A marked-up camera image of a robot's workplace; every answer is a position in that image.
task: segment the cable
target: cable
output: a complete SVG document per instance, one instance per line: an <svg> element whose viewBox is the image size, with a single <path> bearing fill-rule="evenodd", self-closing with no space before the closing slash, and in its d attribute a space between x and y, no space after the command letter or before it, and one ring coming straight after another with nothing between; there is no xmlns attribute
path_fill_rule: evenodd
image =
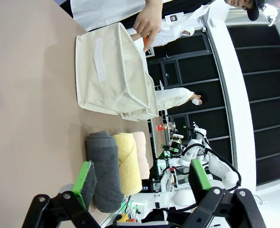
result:
<svg viewBox="0 0 280 228"><path fill-rule="evenodd" d="M253 195L253 196L257 196L257 195ZM259 199L260 199L260 197L259 196L257 196ZM260 199L260 201L263 201L262 199Z"/></svg>
<svg viewBox="0 0 280 228"><path fill-rule="evenodd" d="M201 33L201 35L205 36L206 38L208 38L206 35L203 34L203 32Z"/></svg>
<svg viewBox="0 0 280 228"><path fill-rule="evenodd" d="M169 167L166 167L163 171L162 171L162 175L166 172L166 170L168 170Z"/></svg>
<svg viewBox="0 0 280 228"><path fill-rule="evenodd" d="M125 207L124 214L126 214L126 211L127 211L127 207L128 207L128 203L129 203L130 197L131 197L131 196L128 197L128 201L127 201L127 204L126 204L126 207Z"/></svg>
<svg viewBox="0 0 280 228"><path fill-rule="evenodd" d="M198 134L202 135L203 138L205 137L205 135L202 134L201 132L195 132L195 133L198 133Z"/></svg>
<svg viewBox="0 0 280 228"><path fill-rule="evenodd" d="M170 210L170 209L167 209L167 208L161 208L163 211L166 211L167 213L173 213L173 214L179 214L181 212L185 212L187 210L191 210L191 209L194 209L195 207L197 207L197 204L193 204L193 205L190 205L186 208L182 208L182 209L179 209L179 210Z"/></svg>
<svg viewBox="0 0 280 228"><path fill-rule="evenodd" d="M139 208L137 208L137 209L135 210L135 217L136 217L136 215L138 214L138 211L139 211Z"/></svg>
<svg viewBox="0 0 280 228"><path fill-rule="evenodd" d="M185 187L185 188L188 188L188 187L190 187L191 185L188 183L188 182L185 182L185 183L183 183L183 184L180 184L181 186L183 186L183 187Z"/></svg>
<svg viewBox="0 0 280 228"><path fill-rule="evenodd" d="M175 185L175 184L171 184L171 185L169 185L169 186L167 187L166 191L168 191L169 187L171 187L171 186L173 186L173 185Z"/></svg>
<svg viewBox="0 0 280 228"><path fill-rule="evenodd" d="M174 168L176 170L176 172L181 174L181 175L187 175L188 174L188 173L184 173L184 172L178 171L178 169L176 167L174 167L174 166L172 168Z"/></svg>
<svg viewBox="0 0 280 228"><path fill-rule="evenodd" d="M202 144L200 143L194 143L190 146L188 146L182 153L181 153L181 156L184 156L186 154L187 151L189 151L191 148L195 147L195 146L200 146L202 148L205 148L205 146L203 146Z"/></svg>
<svg viewBox="0 0 280 228"><path fill-rule="evenodd" d="M233 167L226 159L224 159L221 155L219 155L218 153L216 153L216 152L213 151L212 149L206 147L205 150L207 150L207 151L211 152L212 154L214 154L216 157L219 158L220 161L222 161L222 162L224 162L225 164L227 164L235 173L237 173L239 181L236 183L236 186L235 186L235 187L232 187L232 188L230 188L230 189L227 189L227 191L233 191L233 190L237 189L239 186L241 186L241 175L240 175L240 173L235 169L235 167Z"/></svg>
<svg viewBox="0 0 280 228"><path fill-rule="evenodd" d="M210 145L210 143L207 141L207 138L204 138L204 141L205 141L206 144L208 144L208 146L214 151L214 149L212 148L212 146Z"/></svg>

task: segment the finger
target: finger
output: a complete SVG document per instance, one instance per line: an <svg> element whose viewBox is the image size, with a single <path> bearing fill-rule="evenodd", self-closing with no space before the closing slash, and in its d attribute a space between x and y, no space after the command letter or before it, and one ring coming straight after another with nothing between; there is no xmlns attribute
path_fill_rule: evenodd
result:
<svg viewBox="0 0 280 228"><path fill-rule="evenodd" d="M138 28L136 29L137 34L141 34L142 31L145 29L145 24L141 23Z"/></svg>
<svg viewBox="0 0 280 228"><path fill-rule="evenodd" d="M136 17L135 23L134 23L134 30L137 30L137 28L140 25L140 20L138 19L138 17Z"/></svg>
<svg viewBox="0 0 280 228"><path fill-rule="evenodd" d="M143 37L143 38L146 37L150 33L151 30L152 30L151 27L146 26L143 29L143 31L141 32L141 37Z"/></svg>
<svg viewBox="0 0 280 228"><path fill-rule="evenodd" d="M149 34L147 43L144 46L144 52L146 52L149 49L149 47L153 44L154 38L156 37L157 34L158 34L158 30L154 30Z"/></svg>

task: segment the rolled towel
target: rolled towel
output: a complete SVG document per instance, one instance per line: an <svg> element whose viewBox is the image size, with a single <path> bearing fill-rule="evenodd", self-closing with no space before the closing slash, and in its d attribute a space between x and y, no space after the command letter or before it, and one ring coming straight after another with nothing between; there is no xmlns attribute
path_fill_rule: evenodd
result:
<svg viewBox="0 0 280 228"><path fill-rule="evenodd" d="M97 177L93 194L95 206L104 213L116 212L124 200L116 140L105 131L92 133L86 139L86 155L87 161L94 163Z"/></svg>
<svg viewBox="0 0 280 228"><path fill-rule="evenodd" d="M130 196L142 190L135 139L129 133L116 134L114 138L119 149L121 191L124 196Z"/></svg>
<svg viewBox="0 0 280 228"><path fill-rule="evenodd" d="M149 179L149 164L146 158L146 138L144 132L132 133L136 144L136 153L141 179Z"/></svg>

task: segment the orange object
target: orange object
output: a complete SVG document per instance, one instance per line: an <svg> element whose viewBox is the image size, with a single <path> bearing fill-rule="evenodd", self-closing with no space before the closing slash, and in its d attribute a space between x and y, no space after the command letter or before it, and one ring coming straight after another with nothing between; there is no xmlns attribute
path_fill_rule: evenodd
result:
<svg viewBox="0 0 280 228"><path fill-rule="evenodd" d="M147 42L148 42L148 36L144 37L143 41L144 41L144 46L145 46L147 44Z"/></svg>

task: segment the face mask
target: face mask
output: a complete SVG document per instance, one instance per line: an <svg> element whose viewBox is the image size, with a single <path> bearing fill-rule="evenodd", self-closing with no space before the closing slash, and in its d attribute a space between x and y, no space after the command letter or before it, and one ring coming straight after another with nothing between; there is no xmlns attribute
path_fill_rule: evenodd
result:
<svg viewBox="0 0 280 228"><path fill-rule="evenodd" d="M194 105L199 105L199 100L197 98L195 98L195 99L192 100L192 103Z"/></svg>

